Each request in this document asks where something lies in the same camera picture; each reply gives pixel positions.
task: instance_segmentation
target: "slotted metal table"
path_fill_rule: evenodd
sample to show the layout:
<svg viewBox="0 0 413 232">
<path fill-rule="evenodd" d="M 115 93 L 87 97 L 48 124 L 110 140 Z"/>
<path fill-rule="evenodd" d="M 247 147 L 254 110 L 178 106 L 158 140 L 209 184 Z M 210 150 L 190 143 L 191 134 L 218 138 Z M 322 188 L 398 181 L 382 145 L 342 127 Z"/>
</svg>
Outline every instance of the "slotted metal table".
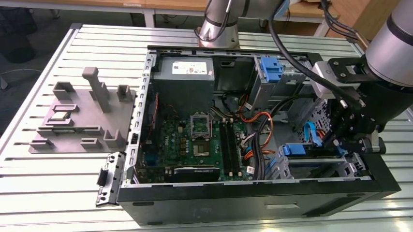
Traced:
<svg viewBox="0 0 413 232">
<path fill-rule="evenodd" d="M 267 34 L 239 33 L 241 48 L 277 50 Z M 290 51 L 323 59 L 361 55 L 335 38 L 282 36 Z M 401 231 L 413 229 L 413 124 L 404 113 L 381 137 L 382 156 L 402 191 L 364 202 L 330 217 L 151 226 L 140 228 L 120 207 L 95 208 L 96 176 L 106 153 L 31 154 L 35 137 L 55 96 L 57 81 L 88 88 L 86 66 L 99 68 L 108 88 L 128 84 L 139 91 L 147 45 L 196 46 L 191 30 L 74 25 L 0 139 L 0 231 Z"/>
</svg>

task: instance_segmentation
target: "ram slot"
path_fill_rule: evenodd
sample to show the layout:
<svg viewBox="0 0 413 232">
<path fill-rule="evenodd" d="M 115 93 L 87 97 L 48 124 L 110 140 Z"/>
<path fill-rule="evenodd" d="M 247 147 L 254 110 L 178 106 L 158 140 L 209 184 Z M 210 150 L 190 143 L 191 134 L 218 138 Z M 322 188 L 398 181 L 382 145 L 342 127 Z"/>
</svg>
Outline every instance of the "ram slot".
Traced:
<svg viewBox="0 0 413 232">
<path fill-rule="evenodd" d="M 239 158 L 237 152 L 235 133 L 233 123 L 226 124 L 227 149 L 231 159 L 231 171 L 234 175 L 241 175 L 239 172 Z"/>
<path fill-rule="evenodd" d="M 233 175 L 230 153 L 229 153 L 229 149 L 227 149 L 226 122 L 219 123 L 219 133 L 221 133 L 222 159 L 223 159 L 223 162 L 225 162 L 225 174 Z"/>
</svg>

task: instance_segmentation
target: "open computer tower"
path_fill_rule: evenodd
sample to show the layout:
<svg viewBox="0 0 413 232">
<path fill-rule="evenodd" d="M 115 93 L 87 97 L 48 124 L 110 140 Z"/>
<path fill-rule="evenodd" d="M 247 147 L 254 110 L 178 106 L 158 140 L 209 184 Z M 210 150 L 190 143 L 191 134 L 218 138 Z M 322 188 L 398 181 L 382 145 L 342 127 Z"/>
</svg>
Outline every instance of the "open computer tower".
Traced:
<svg viewBox="0 0 413 232">
<path fill-rule="evenodd" d="M 293 55 L 307 68 L 321 61 Z M 319 217 L 400 191 L 378 154 L 313 149 L 305 124 L 319 138 L 330 124 L 317 97 L 273 117 L 263 178 L 254 176 L 249 136 L 259 133 L 262 144 L 271 129 L 258 131 L 239 114 L 251 118 L 314 93 L 281 53 L 152 46 L 142 80 L 127 149 L 100 172 L 98 207 L 119 204 L 140 225 Z"/>
</svg>

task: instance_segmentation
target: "gray floor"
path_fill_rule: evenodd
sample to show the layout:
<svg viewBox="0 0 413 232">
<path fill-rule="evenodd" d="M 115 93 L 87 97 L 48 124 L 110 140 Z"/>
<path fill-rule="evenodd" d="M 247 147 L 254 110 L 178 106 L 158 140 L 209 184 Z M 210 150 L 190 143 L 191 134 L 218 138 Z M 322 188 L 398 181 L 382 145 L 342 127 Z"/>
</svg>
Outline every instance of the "gray floor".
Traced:
<svg viewBox="0 0 413 232">
<path fill-rule="evenodd" d="M 60 11 L 60 18 L 53 19 L 48 10 L 35 9 L 33 11 L 37 32 L 28 35 L 28 39 L 36 50 L 36 57 L 24 64 L 13 64 L 0 56 L 0 73 L 13 69 L 43 70 L 72 23 L 132 26 L 134 21 L 135 26 L 144 26 L 144 18 L 140 14 Z M 196 16 L 188 18 L 180 15 L 176 17 L 172 15 L 170 17 L 156 16 L 156 26 L 160 28 L 194 29 L 202 26 L 202 22 L 203 18 Z M 261 32 L 258 21 L 242 19 L 239 21 L 239 31 Z M 39 73 L 29 71 L 13 72 L 1 77 L 8 82 L 9 87 L 7 91 L 0 90 L 0 135 L 37 80 Z"/>
</svg>

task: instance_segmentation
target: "power supply label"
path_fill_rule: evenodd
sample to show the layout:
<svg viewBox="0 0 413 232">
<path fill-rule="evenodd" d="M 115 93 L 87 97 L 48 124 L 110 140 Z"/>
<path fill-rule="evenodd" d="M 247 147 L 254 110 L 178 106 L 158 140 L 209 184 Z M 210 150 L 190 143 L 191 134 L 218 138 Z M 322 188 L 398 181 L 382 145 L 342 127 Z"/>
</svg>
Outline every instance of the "power supply label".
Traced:
<svg viewBox="0 0 413 232">
<path fill-rule="evenodd" d="M 172 74 L 207 75 L 206 62 L 180 62 L 172 63 Z"/>
</svg>

